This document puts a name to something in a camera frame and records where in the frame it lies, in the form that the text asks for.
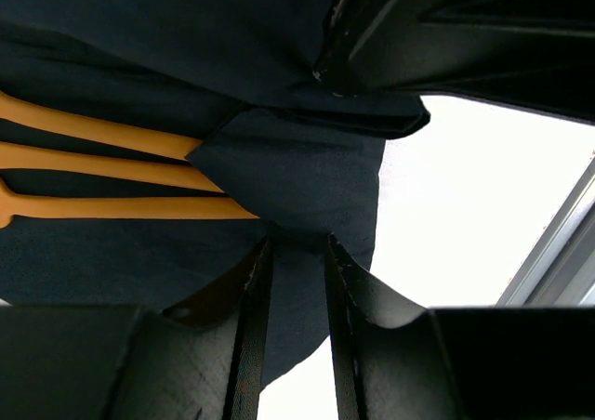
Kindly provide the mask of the orange plastic knife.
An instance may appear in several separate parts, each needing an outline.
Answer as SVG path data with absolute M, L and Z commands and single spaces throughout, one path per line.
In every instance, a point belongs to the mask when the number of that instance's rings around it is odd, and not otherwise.
M 197 138 L 50 109 L 5 93 L 1 93 L 1 117 L 41 131 L 180 161 L 203 143 Z

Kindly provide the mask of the orange plastic spoon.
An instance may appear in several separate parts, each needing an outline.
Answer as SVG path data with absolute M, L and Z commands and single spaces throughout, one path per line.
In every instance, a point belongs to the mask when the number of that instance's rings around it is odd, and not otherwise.
M 223 193 L 191 166 L 54 151 L 7 142 L 1 142 L 1 168 L 71 172 Z

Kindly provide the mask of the dark navy paper napkin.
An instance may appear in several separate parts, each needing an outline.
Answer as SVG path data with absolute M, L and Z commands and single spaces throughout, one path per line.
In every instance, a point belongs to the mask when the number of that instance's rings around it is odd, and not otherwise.
M 168 308 L 274 242 L 261 382 L 327 338 L 324 249 L 375 249 L 385 143 L 420 98 L 342 98 L 312 66 L 334 0 L 1 0 L 1 89 L 49 108 L 199 138 L 182 156 L 251 220 L 38 220 L 1 232 L 1 296 Z

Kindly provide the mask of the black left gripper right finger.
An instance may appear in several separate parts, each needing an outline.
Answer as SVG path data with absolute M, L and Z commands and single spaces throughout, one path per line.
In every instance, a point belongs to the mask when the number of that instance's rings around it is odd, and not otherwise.
M 591 308 L 423 308 L 328 241 L 342 419 L 590 419 Z

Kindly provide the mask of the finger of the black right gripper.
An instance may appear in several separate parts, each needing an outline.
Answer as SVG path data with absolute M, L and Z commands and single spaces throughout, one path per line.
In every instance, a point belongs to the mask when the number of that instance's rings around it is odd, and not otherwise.
M 343 96 L 449 95 L 590 124 L 594 0 L 337 0 L 313 71 Z

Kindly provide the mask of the orange plastic fork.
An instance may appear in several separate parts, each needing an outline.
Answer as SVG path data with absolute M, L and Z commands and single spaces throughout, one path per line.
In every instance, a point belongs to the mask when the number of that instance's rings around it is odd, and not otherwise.
M 38 219 L 252 220 L 228 197 L 60 198 L 19 194 L 1 185 L 1 227 Z

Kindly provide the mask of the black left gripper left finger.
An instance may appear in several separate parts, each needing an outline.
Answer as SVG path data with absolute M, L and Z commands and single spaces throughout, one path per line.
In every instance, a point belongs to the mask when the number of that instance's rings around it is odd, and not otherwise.
M 162 312 L 4 306 L 5 419 L 254 419 L 272 246 Z

